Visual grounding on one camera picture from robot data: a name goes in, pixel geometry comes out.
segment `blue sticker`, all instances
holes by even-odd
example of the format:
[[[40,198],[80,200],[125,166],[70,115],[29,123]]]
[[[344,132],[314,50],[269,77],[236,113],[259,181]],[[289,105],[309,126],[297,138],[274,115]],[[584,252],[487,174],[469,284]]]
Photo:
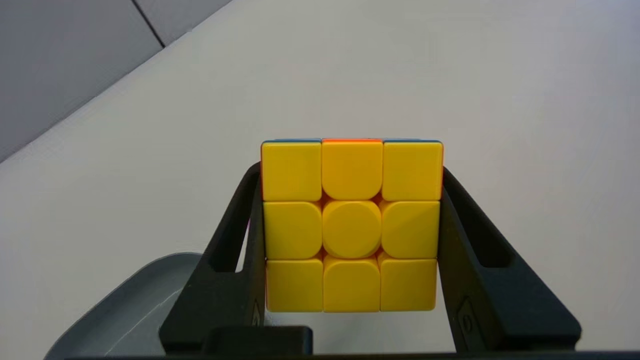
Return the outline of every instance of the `blue sticker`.
[[[322,142],[322,139],[320,138],[273,139],[273,140],[266,140],[263,143],[266,143],[266,142]]]

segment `gray plastic tray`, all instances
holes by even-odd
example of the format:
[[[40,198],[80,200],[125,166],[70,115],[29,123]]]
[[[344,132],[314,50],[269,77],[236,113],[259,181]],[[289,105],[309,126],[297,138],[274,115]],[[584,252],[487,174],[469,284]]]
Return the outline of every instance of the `gray plastic tray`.
[[[45,360],[163,355],[158,329],[199,260],[181,253],[149,263],[60,336]]]

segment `rubik's cube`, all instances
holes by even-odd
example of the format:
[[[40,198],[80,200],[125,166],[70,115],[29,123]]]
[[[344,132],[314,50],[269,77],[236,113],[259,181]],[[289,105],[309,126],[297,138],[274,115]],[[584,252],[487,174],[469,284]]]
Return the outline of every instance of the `rubik's cube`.
[[[264,142],[267,308],[433,309],[443,153],[418,139]]]

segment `gray wall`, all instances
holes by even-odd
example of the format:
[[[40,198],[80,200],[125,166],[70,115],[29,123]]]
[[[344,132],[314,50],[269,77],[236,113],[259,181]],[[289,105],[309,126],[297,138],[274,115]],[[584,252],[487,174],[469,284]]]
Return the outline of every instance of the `gray wall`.
[[[0,1],[0,162],[229,1]]]
[[[174,42],[222,6],[231,2],[231,0],[135,1],[164,45]]]

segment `yellow cube face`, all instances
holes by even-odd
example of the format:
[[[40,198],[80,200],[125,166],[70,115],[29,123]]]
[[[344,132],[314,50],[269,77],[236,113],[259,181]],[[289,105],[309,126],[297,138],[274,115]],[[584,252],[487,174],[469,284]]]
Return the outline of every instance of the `yellow cube face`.
[[[264,142],[264,201],[318,201],[322,197],[321,143]]]
[[[323,209],[324,249],[333,257],[356,259],[380,247],[380,209],[371,201],[330,200]]]
[[[436,259],[378,255],[381,311],[427,311],[436,305]]]
[[[324,257],[324,311],[327,313],[380,310],[380,271],[376,258],[343,260]]]
[[[264,246],[268,259],[309,259],[322,247],[322,211],[317,202],[265,202]]]
[[[382,141],[323,140],[322,186],[335,200],[369,200],[382,186]]]
[[[385,142],[382,197],[440,200],[443,153],[440,142]]]
[[[267,309],[274,313],[323,310],[319,254],[307,260],[267,260]]]
[[[439,201],[380,202],[381,243],[399,259],[433,259],[438,255]]]

